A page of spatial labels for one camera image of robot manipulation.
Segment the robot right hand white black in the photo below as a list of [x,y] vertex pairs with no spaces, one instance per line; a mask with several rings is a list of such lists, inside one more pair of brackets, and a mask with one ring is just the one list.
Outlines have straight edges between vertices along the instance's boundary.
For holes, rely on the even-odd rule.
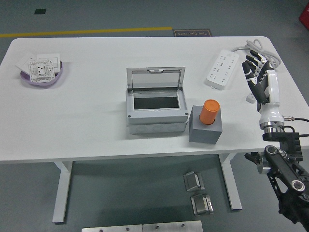
[[284,119],[279,113],[280,92],[277,73],[263,55],[251,50],[242,63],[247,84],[257,100],[257,111],[261,117],[260,128],[283,126]]

